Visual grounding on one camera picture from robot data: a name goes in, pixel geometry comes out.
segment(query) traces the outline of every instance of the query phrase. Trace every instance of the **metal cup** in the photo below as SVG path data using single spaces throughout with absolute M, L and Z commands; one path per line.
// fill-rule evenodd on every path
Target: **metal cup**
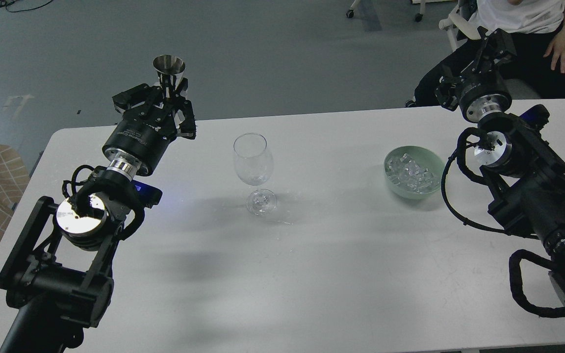
M 184 61 L 177 56 L 161 55 L 154 59 L 153 65 L 158 73 L 164 98 L 174 98 L 184 74 Z

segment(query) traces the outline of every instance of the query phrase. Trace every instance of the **green bowl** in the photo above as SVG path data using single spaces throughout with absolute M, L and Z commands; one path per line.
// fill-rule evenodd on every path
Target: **green bowl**
M 433 153 L 430 150 L 427 150 L 424 147 L 418 146 L 403 146 L 398 147 L 388 153 L 385 157 L 384 167 L 385 167 L 385 179 L 387 182 L 387 186 L 390 190 L 392 190 L 397 195 L 404 197 L 405 199 L 411 200 L 419 200 L 425 199 L 426 197 L 434 194 L 439 190 L 439 183 L 437 186 L 433 187 L 428 192 L 418 193 L 411 191 L 410 188 L 402 187 L 401 185 L 397 185 L 392 180 L 387 177 L 387 162 L 393 157 L 401 157 L 404 154 L 408 154 L 414 161 L 421 167 L 421 168 L 428 168 L 429 172 L 433 173 L 437 178 L 441 178 L 442 173 L 444 172 L 444 161 L 441 160 L 437 154 Z

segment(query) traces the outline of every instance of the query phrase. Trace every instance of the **table surface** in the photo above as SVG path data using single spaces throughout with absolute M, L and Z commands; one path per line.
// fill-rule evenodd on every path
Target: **table surface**
M 520 114 L 538 101 L 516 101 Z M 565 160 L 565 100 L 543 138 Z M 195 141 L 170 145 L 154 175 L 163 190 L 143 226 L 114 259 L 112 303 L 84 352 L 413 352 L 565 343 L 565 319 L 520 309 L 509 291 L 515 250 L 545 255 L 538 241 L 463 226 L 439 193 L 408 201 L 386 187 L 385 155 L 418 145 L 446 159 L 466 127 L 439 107 L 198 122 Z M 0 244 L 0 269 L 41 195 L 81 164 L 107 165 L 114 129 L 56 132 Z M 245 209 L 254 189 L 233 169 L 232 144 L 259 132 L 274 156 L 262 187 L 273 214 Z M 453 206 L 496 226 L 485 187 L 455 167 Z M 64 241 L 58 261 L 87 270 L 94 253 Z M 532 302 L 559 306 L 545 270 L 524 264 Z M 0 344 L 17 310 L 0 290 Z

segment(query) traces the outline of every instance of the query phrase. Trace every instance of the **bowl of ice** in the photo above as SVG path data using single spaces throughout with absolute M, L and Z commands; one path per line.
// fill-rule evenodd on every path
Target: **bowl of ice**
M 403 146 L 385 157 L 387 186 L 406 199 L 424 199 L 439 190 L 444 162 L 430 150 Z

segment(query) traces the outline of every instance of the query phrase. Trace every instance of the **wine glass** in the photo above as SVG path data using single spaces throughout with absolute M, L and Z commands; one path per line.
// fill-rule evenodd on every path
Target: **wine glass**
M 235 172 L 247 185 L 265 183 L 274 172 L 274 159 L 267 148 L 267 140 L 260 134 L 248 132 L 239 136 L 233 145 Z M 247 209 L 256 215 L 264 215 L 276 208 L 276 195 L 271 190 L 259 189 L 245 201 Z

